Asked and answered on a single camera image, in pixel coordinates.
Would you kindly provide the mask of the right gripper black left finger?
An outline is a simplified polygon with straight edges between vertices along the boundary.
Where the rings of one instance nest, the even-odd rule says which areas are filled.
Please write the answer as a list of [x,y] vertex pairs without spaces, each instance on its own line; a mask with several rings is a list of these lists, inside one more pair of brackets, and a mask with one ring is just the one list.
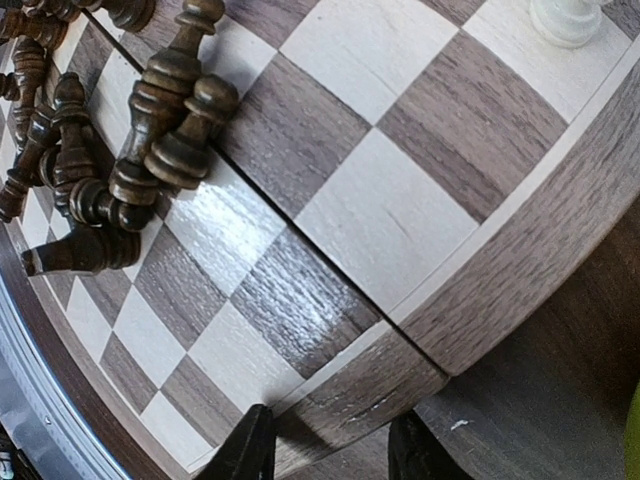
[[255,404],[197,475],[197,480],[262,479],[274,479],[274,415],[266,405]]

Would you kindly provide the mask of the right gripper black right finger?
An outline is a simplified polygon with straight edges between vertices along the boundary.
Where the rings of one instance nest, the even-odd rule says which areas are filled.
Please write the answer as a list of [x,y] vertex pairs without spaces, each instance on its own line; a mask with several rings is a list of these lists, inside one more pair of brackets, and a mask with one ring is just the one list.
[[410,410],[390,424],[388,436],[388,478],[390,480],[467,479],[468,474]]

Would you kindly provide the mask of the dark bishop chess piece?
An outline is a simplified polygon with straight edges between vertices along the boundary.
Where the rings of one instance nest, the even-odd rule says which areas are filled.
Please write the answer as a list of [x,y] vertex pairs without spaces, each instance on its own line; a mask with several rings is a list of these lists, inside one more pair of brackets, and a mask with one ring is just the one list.
[[175,17],[179,30],[171,42],[147,61],[129,97],[131,139],[126,153],[114,165],[109,190],[118,200],[135,206],[152,205],[158,179],[144,159],[154,141],[177,127],[186,116],[184,101],[192,94],[202,73],[198,59],[204,36],[216,33],[225,3],[190,0]]

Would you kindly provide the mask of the dark knight chess piece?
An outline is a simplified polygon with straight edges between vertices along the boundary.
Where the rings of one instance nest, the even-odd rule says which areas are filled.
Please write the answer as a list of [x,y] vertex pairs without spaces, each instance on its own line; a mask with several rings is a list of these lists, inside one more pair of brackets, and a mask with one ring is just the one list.
[[57,272],[97,274],[134,265],[140,258],[141,235],[111,225],[75,225],[65,237],[21,253],[29,277]]

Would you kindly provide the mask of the dark pawn chess piece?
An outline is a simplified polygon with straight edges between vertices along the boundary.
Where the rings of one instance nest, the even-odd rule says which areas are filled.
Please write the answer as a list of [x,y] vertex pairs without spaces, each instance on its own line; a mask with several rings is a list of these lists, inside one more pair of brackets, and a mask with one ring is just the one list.
[[208,137],[226,125],[238,104],[238,91],[230,82],[215,74],[198,79],[184,101],[189,110],[184,121],[153,142],[145,167],[168,185],[197,189],[210,169]]

